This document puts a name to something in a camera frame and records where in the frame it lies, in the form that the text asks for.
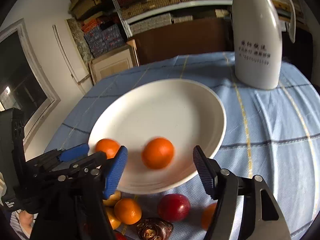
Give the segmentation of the pale yellow fruit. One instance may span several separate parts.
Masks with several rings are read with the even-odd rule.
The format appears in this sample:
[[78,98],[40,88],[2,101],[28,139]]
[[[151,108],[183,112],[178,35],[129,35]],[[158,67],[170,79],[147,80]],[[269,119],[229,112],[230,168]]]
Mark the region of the pale yellow fruit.
[[110,195],[108,199],[103,200],[104,206],[115,206],[118,201],[121,199],[121,192],[116,190],[114,194]]

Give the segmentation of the orange tangerine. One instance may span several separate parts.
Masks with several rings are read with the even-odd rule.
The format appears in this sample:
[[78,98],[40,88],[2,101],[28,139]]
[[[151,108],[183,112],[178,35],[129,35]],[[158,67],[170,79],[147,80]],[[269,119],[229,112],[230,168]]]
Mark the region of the orange tangerine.
[[114,158],[120,149],[120,144],[112,139],[101,139],[96,143],[95,152],[104,152],[107,159]]
[[114,214],[126,225],[137,223],[142,217],[142,210],[136,200],[123,198],[114,206]]
[[143,164],[150,169],[166,168],[172,161],[175,148],[171,141],[158,137],[150,140],[141,153]]

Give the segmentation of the orange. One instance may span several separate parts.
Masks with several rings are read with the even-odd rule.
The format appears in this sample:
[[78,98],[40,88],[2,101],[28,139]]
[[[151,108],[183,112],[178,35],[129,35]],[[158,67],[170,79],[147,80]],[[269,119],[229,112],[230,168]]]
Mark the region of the orange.
[[208,205],[202,212],[201,228],[203,228],[203,230],[205,230],[205,231],[208,230],[208,228],[211,224],[213,215],[215,213],[216,206],[217,206],[217,202],[212,203],[212,204]]

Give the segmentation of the dark brown chestnut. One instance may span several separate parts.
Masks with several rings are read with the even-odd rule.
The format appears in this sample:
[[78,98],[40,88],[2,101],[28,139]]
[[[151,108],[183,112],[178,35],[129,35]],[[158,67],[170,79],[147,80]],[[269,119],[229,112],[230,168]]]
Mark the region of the dark brown chestnut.
[[136,225],[138,237],[142,240],[167,240],[174,226],[160,218],[142,219]]

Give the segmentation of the red plum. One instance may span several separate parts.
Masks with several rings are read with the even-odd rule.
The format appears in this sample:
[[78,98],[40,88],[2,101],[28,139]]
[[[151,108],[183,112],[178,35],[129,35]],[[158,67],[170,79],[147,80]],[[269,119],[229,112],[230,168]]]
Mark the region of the red plum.
[[159,217],[168,222],[184,220],[191,209],[189,199],[182,194],[167,194],[161,198],[157,205]]

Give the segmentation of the yellow orange kumquat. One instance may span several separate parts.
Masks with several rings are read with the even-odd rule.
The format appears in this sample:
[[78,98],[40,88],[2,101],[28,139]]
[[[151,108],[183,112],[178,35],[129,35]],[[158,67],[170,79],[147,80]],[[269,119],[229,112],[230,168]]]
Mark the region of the yellow orange kumquat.
[[119,228],[121,225],[121,221],[116,217],[114,209],[112,209],[111,207],[105,207],[105,212],[112,226],[112,229],[116,230],[117,228]]

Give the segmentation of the small red tomato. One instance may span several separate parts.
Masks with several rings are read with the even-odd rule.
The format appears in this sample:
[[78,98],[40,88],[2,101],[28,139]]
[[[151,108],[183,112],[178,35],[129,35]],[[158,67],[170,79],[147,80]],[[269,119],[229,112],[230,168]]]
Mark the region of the small red tomato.
[[127,240],[127,237],[117,231],[114,232],[116,240]]

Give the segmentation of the blue checked tablecloth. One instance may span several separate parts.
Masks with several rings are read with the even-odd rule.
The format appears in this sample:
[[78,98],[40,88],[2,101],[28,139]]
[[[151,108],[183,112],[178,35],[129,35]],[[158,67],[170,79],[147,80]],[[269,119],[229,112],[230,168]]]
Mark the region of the blue checked tablecloth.
[[130,90],[163,79],[200,82],[221,99],[226,135],[215,156],[237,176],[261,175],[272,190],[292,239],[301,239],[319,212],[319,94],[292,64],[279,85],[259,90],[234,75],[231,52],[177,56],[102,79],[73,108],[47,150],[88,141],[103,111]]

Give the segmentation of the framed picture leaning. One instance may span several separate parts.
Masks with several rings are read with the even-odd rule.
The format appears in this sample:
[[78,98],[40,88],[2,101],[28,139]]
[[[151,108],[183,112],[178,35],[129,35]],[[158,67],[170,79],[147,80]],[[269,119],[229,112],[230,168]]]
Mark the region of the framed picture leaning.
[[109,51],[89,63],[93,84],[119,72],[139,66],[136,49],[128,44]]

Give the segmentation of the white oval plate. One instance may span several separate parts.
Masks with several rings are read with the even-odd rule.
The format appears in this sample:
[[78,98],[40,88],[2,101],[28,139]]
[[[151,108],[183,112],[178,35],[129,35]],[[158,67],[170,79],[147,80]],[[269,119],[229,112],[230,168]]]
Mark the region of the white oval plate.
[[[101,139],[113,139],[128,150],[118,190],[130,194],[160,193],[197,175],[193,149],[200,146],[213,158],[225,137],[226,111],[207,86],[185,79],[155,81],[131,90],[99,116],[89,136],[89,154]],[[172,162],[163,169],[147,168],[145,145],[163,137],[172,142]]]

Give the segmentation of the white metal shelf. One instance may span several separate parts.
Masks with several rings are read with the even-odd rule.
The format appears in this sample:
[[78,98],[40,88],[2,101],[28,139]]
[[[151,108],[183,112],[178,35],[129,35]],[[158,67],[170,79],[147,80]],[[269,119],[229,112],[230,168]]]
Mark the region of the white metal shelf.
[[133,36],[130,25],[166,12],[201,6],[232,5],[232,0],[138,0],[121,7],[118,0],[112,0],[125,37]]

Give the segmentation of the brown wooden cabinet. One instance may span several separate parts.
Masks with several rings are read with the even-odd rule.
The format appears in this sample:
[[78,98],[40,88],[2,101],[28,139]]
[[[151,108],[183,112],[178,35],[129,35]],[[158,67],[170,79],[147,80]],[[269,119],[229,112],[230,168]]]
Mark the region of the brown wooden cabinet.
[[234,51],[230,20],[203,18],[166,25],[134,35],[140,64],[163,61],[179,55]]

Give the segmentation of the white thermos jug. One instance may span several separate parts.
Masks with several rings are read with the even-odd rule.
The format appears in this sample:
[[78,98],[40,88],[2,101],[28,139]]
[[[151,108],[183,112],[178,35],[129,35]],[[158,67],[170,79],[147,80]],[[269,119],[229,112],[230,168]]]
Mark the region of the white thermos jug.
[[[292,0],[289,37],[295,42],[296,12]],[[258,89],[275,89],[279,82],[283,42],[272,0],[233,0],[232,26],[235,75]]]

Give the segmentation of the window frame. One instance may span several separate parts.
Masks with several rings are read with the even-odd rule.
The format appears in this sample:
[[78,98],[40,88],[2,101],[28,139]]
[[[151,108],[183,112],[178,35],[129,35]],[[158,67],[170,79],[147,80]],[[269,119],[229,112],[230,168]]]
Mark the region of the window frame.
[[17,20],[1,31],[1,111],[23,111],[24,148],[60,101],[34,53],[24,19]]

